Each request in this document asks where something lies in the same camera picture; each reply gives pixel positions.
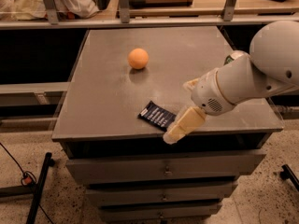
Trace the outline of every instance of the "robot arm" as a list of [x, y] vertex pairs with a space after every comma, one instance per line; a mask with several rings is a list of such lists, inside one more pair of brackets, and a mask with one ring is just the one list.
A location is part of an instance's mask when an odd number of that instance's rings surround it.
[[298, 47], [298, 22], [270, 23], [253, 37], [249, 54], [189, 83], [192, 100], [208, 115], [220, 115], [249, 99], [299, 89]]

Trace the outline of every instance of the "black metal leg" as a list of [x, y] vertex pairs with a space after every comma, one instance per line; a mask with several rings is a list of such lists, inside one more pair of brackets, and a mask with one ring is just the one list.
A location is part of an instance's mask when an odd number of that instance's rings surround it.
[[38, 209], [38, 206], [40, 203], [44, 184], [46, 181], [48, 169], [50, 166], [54, 165], [54, 160], [51, 158], [51, 156], [52, 156], [51, 153], [46, 153], [45, 160], [44, 160], [41, 172], [40, 172], [40, 176], [38, 178], [36, 191], [34, 193], [34, 199], [32, 200], [32, 203], [31, 203], [31, 208], [30, 208], [30, 212], [29, 212], [26, 224], [34, 224], [35, 223], [36, 213], [37, 213], [37, 209]]
[[280, 177], [283, 180], [290, 179], [291, 182], [295, 185], [296, 189], [299, 191], [299, 180], [296, 175], [292, 172], [292, 169], [288, 164], [282, 166], [283, 172], [280, 173]]

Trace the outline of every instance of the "table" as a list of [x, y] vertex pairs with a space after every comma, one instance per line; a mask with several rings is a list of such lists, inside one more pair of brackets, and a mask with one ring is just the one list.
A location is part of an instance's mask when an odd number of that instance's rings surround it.
[[[138, 47], [149, 54], [141, 71], [126, 60]], [[283, 129], [265, 99], [208, 117], [172, 146], [137, 117], [150, 100], [174, 113], [192, 105], [182, 84], [222, 66], [231, 51], [211, 26], [89, 32], [52, 139], [104, 221], [216, 214], [262, 161], [261, 146]]]

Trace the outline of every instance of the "speckled floor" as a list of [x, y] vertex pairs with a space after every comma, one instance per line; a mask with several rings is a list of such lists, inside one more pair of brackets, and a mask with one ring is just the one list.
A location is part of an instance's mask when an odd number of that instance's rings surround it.
[[[299, 191], [290, 180], [279, 177], [281, 165], [289, 164], [299, 176], [299, 120], [285, 120], [281, 133], [274, 133], [263, 146], [267, 155], [252, 175], [241, 176], [230, 198], [223, 200], [217, 215], [200, 218], [173, 218], [170, 224], [298, 224]], [[84, 198], [85, 189], [76, 184], [65, 168], [67, 157], [60, 144], [51, 141], [51, 131], [39, 123], [22, 129], [0, 126], [0, 142], [6, 146], [24, 170], [38, 177], [46, 152], [55, 160], [50, 167], [41, 206], [55, 224], [103, 223], [95, 207]], [[0, 187], [20, 184], [18, 166], [0, 147]], [[26, 223], [32, 195], [0, 199], [0, 224]], [[49, 223], [38, 209], [36, 223]], [[154, 221], [126, 222], [132, 224]]]

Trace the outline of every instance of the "black stand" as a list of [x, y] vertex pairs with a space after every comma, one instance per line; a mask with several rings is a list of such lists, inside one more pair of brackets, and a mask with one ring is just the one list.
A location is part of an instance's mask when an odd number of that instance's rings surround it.
[[299, 191], [299, 181], [296, 175], [292, 172], [292, 169], [288, 164], [282, 166], [283, 171], [280, 173], [280, 177], [283, 180], [290, 179], [291, 182], [295, 185], [296, 189]]
[[25, 186], [16, 186], [10, 188], [1, 188], [0, 189], [0, 198], [18, 196], [24, 194], [34, 193], [34, 198], [31, 202], [30, 212], [27, 218], [26, 224], [34, 224], [36, 220], [37, 208], [40, 203], [41, 194], [45, 185], [47, 173], [50, 166], [53, 166], [55, 161], [51, 158], [51, 153], [46, 153], [45, 160], [40, 171], [38, 182], [30, 187]]

